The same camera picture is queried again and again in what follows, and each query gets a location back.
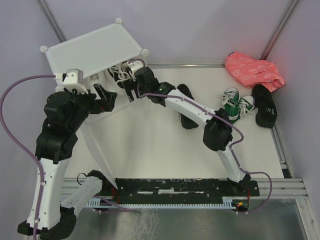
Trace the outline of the black white canvas sneaker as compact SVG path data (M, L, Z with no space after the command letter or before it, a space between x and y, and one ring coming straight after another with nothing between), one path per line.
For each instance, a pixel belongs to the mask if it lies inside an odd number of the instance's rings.
M117 86L121 89L124 89L123 82L132 77L132 71L127 62L116 64L109 67L107 70Z

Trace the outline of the black slip-on shoe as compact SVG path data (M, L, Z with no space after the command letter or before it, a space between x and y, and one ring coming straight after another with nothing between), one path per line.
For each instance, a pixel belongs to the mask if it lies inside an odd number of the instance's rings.
M179 84L177 86L177 89L186 97L190 98L191 100L194 100L194 97L193 97L189 87L186 84L184 84L184 83ZM183 104L183 107L182 107L181 111L179 112L181 125L184 129L187 129L187 130L196 129L199 127L199 125L197 124L196 121L189 118L189 116L191 116L190 109L191 108L185 103L185 104Z
M253 87L251 96L257 108L256 124L263 128L272 129L275 126L278 113L271 92L261 84Z

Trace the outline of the green canvas sneaker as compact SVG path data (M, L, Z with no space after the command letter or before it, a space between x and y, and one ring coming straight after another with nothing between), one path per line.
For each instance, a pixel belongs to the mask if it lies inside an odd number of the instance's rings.
M237 88L230 87L221 95L221 104L228 114L229 121L234 124L240 117L240 93Z
M251 95L242 96L238 101L239 117L241 119L252 114L255 109L255 99Z

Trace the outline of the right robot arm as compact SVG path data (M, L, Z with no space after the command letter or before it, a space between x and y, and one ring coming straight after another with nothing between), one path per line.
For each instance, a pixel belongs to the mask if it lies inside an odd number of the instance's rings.
M147 66L130 66L128 74L129 83L123 83L126 91L134 90L139 99L148 98L154 104L177 111L182 127L187 130L202 127L202 141L219 156L231 193L240 196L247 191L251 176L242 169L232 149L235 144L232 136L234 127L224 109L214 110L197 103L185 84L174 86L159 82Z

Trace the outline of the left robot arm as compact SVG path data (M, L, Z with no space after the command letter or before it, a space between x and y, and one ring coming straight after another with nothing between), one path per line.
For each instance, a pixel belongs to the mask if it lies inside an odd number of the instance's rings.
M29 217L17 227L18 233L42 240L66 239L91 198L106 195L117 186L105 170L92 170L70 197L60 201L65 173L78 140L76 132L90 114L111 112L115 107L117 93L98 83L93 89L81 92L80 87L74 86L47 98L46 119L36 140L35 162L39 168L34 200Z

